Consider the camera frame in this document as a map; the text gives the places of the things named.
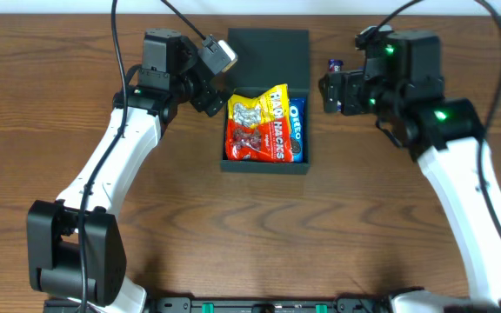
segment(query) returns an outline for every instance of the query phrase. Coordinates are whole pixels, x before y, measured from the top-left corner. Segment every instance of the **wood grain surface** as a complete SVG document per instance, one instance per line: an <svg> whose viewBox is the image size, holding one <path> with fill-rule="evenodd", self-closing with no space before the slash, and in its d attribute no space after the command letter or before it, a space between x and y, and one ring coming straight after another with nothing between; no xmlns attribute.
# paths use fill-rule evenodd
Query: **wood grain surface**
<svg viewBox="0 0 501 313"><path fill-rule="evenodd" d="M217 38L229 27L310 30L312 166L307 176L222 173L221 113L183 105L119 219L128 275L153 296L329 298L412 285L466 296L451 229L407 152L373 117L322 110L316 85L327 60L360 66L353 37L381 17L190 18ZM173 16L117 23L127 67L141 59L146 28L197 42ZM435 30L446 95L469 97L485 116L500 66L489 18L400 17L393 26ZM109 16L0 16L0 312L42 309L47 295L28 283L26 213L36 199L55 199L88 160L109 122L117 73ZM501 110L490 141L501 184Z"/></svg>

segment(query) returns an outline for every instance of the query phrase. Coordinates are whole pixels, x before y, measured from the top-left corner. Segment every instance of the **blue oreo package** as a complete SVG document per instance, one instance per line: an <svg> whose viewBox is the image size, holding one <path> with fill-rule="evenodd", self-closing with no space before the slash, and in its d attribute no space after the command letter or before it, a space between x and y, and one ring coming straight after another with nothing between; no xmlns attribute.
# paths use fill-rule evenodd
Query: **blue oreo package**
<svg viewBox="0 0 501 313"><path fill-rule="evenodd" d="M289 120L291 124L291 152L293 162L303 161L303 116L306 98L292 98L289 102Z"/></svg>

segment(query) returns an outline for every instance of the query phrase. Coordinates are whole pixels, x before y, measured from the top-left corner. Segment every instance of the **green led light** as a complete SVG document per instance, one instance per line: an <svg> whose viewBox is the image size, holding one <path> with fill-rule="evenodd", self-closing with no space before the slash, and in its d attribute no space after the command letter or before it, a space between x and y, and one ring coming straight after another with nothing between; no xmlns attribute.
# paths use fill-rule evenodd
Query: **green led light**
<svg viewBox="0 0 501 313"><path fill-rule="evenodd" d="M442 122L444 121L446 118L448 118L448 116L443 113L442 111L434 111L434 115L436 116L436 118L438 119L438 121Z"/></svg>
<svg viewBox="0 0 501 313"><path fill-rule="evenodd" d="M386 46L386 53L388 54L388 56L391 56L393 54L394 50L395 50L395 48L392 45L388 44Z"/></svg>

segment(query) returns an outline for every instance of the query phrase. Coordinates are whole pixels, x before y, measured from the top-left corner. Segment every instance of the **black cable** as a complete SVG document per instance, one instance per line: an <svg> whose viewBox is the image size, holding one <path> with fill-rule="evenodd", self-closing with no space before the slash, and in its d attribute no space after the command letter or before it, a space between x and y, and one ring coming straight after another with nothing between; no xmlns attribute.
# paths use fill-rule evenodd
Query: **black cable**
<svg viewBox="0 0 501 313"><path fill-rule="evenodd" d="M402 11L406 10L407 8L411 7L414 4L417 4L423 0L412 0L409 1L408 3L404 4L403 6L399 7L397 10L393 11L389 16L387 16L382 23L380 23L374 30L370 31L367 35L366 38L364 39L365 43L368 43L375 35L378 33L378 31L382 28L382 26L386 25L391 19L396 17L399 13Z"/></svg>
<svg viewBox="0 0 501 313"><path fill-rule="evenodd" d="M179 18L181 18L183 20L183 22L185 22L187 25L189 25L189 27L192 28L192 30L194 30L197 35L199 35L202 40L206 40L206 36L203 35L200 30L197 29L197 27L195 25L193 25L183 14L181 14L181 12L179 12L177 9L175 9L175 7L173 5L171 5L171 3L167 2L167 0L162 0L162 2L168 6L168 8L170 8L173 12L175 12L175 14L177 14L177 16Z"/></svg>
<svg viewBox="0 0 501 313"><path fill-rule="evenodd" d="M500 39L501 39L501 17L500 15L489 5L485 0L475 0L477 3L482 5L492 16L492 20L494 24L496 24ZM492 120L498 111L498 107L500 106L500 98L501 98L501 71L500 78L498 80L498 86L496 87L496 91L494 93L494 98L492 99L491 108L488 111L488 116L486 117L486 122L484 123L483 133L481 137L478 139L478 151L477 151L477 172L478 172L478 184L480 186L480 190L483 193L484 201L486 202L486 207L488 208L488 212L491 216L492 222L494 223L494 227L501 239L501 224L498 220L498 216L496 215L496 211L494 210L494 206L492 205L492 200L490 194L487 189L487 182L484 178L484 167L483 167L483 146L486 138L488 136L488 132L490 127L492 126Z"/></svg>
<svg viewBox="0 0 501 313"><path fill-rule="evenodd" d="M81 279L83 282L83 298L80 304L80 312L85 313L88 305L88 272L87 272L87 262L86 262L86 238L84 229L84 219L86 212L86 205L88 202L88 197L92 192L92 185L96 180L96 176L102 166L104 166L105 160L108 158L113 148L116 146L119 139L124 134L124 127L127 124L127 85L125 82L125 71L123 67L123 60L121 58L121 50L119 49L119 41L117 39L117 25L116 25L116 10L117 10L117 0L113 0L111 5L111 35L113 36L113 44L115 46L115 52L117 55L117 62L119 63L119 72L121 74L121 84L123 91L123 118L121 119L121 125L117 129L117 134L110 143L108 149L104 152L100 160L97 162L96 167L90 174L88 181L84 185L83 197L80 203L80 210L78 211L78 244L80 249L80 267L81 267Z"/></svg>
<svg viewBox="0 0 501 313"><path fill-rule="evenodd" d="M142 69L142 64L135 64L127 70L127 75L125 75L125 83L130 83L130 80L137 74L138 70Z"/></svg>

